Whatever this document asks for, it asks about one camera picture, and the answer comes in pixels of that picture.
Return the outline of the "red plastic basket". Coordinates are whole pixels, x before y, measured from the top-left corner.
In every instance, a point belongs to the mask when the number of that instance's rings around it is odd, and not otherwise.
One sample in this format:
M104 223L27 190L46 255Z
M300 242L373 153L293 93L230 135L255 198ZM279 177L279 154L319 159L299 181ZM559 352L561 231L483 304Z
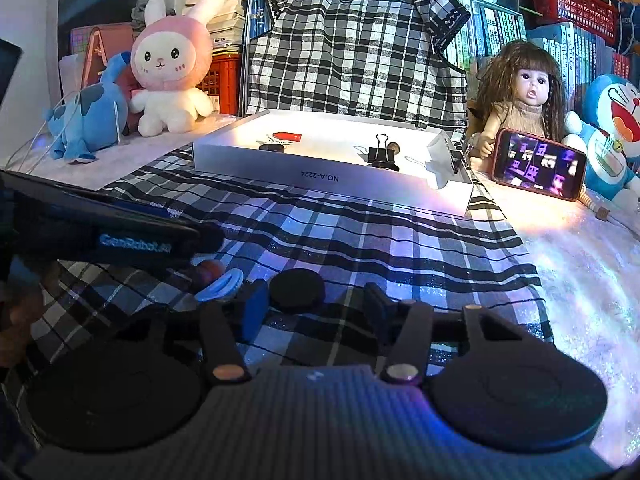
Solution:
M572 22L601 37L608 46L614 46L617 11L604 0L532 0L532 3L538 13L538 25Z

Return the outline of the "blue plush animal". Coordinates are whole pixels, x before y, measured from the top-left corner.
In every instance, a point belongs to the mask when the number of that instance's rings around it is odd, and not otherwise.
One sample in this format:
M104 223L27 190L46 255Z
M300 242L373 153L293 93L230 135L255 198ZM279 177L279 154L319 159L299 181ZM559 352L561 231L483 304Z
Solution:
M83 88L70 102L50 108L44 120L51 136L53 159L68 164L88 164L96 152L115 145L124 132L128 101L116 79L129 66L125 51L111 58L96 84Z

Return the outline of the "pink white bunny plush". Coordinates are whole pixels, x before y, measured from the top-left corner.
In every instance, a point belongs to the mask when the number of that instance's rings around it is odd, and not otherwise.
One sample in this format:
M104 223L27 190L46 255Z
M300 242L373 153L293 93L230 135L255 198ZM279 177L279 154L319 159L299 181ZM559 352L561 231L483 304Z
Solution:
M184 15L169 15L165 0L149 0L145 29L134 40L130 66L141 89L129 108L140 116L140 136L185 133L213 114L209 96L198 88L213 59L207 24L227 0L198 0Z

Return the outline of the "black binder clip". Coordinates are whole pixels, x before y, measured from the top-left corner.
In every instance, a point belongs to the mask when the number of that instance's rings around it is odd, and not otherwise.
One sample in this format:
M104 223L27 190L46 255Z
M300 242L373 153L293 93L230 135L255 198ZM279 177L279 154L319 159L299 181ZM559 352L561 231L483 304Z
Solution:
M387 144L390 143L388 135L386 133L378 133L375 139L376 147L369 148L368 151L368 164L374 168L398 171L399 167L395 162L397 155L387 148Z

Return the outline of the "red cased smartphone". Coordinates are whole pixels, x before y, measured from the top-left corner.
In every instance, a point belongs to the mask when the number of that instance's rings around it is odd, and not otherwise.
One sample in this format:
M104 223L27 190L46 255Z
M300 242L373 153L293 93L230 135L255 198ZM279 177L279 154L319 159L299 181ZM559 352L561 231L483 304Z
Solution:
M498 132L491 179L497 184L578 200L587 166L585 153L542 136L512 129Z

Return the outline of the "pink handbag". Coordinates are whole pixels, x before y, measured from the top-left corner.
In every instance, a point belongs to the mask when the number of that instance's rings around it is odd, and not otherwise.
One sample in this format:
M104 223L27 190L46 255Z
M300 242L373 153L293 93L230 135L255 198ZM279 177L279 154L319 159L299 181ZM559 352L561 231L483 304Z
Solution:
M128 23L94 26L86 47L81 88L98 82L108 61L116 54L130 51L133 44L134 31Z

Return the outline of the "white shallow box tray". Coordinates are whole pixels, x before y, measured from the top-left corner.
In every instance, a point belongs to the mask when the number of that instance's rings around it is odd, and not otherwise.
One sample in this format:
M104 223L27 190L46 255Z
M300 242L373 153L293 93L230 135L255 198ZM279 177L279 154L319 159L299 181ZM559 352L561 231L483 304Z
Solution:
M279 131L300 133L302 140L273 139ZM368 164L378 133L399 144L398 171ZM284 152L261 151L264 143L282 144ZM440 129L298 110L263 110L193 144L201 172L464 216L473 185L452 154L454 144Z

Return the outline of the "blue gift bag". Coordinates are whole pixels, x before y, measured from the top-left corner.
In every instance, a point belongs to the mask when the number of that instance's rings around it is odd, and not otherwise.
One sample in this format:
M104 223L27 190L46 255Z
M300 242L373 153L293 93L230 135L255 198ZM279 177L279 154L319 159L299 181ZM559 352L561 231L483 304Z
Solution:
M610 0L617 11L617 51L628 55L639 53L640 9L639 0Z

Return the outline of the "brown haired doll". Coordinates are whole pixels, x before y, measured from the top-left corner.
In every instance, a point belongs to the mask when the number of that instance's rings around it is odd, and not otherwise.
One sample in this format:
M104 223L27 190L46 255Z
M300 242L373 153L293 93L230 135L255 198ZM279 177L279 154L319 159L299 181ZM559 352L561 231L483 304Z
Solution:
M468 141L470 155L491 157L503 129L559 142L565 103L561 71L551 54L527 40L509 42L480 74L470 106L476 127Z

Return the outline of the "Doraemon plush toy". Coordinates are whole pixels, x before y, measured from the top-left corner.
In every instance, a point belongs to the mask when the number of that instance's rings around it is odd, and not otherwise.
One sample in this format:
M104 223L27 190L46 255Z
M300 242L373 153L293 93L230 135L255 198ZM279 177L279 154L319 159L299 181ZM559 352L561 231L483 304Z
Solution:
M627 212L639 210L639 90L628 80L601 75L587 88L582 114L564 117L562 142L587 156L588 190Z

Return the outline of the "brown round nut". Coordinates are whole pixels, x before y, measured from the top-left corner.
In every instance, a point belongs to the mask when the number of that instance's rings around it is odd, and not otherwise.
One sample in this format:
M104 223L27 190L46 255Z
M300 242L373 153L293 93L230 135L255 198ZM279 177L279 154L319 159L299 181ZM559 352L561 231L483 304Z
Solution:
M390 142L387 144L387 148L391 150L395 155L400 153L400 146L396 142Z
M203 260L195 266L194 281L205 287L217 281L224 272L226 267L219 260Z

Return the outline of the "black round puck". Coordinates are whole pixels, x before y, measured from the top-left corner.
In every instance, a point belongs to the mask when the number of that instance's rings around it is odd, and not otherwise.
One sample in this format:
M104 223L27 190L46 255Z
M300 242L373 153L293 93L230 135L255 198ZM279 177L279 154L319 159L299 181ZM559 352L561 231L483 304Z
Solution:
M269 283L270 306L284 314L312 313L322 307L325 299L323 278L313 270L285 270Z

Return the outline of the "red orange crate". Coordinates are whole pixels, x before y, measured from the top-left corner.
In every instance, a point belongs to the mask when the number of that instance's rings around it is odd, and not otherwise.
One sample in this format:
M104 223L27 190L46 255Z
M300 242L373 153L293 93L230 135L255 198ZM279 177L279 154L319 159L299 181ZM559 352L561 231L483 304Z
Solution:
M198 88L208 96L218 98L218 110L221 114L238 114L240 69L239 53L216 54L212 58L208 73L198 84Z

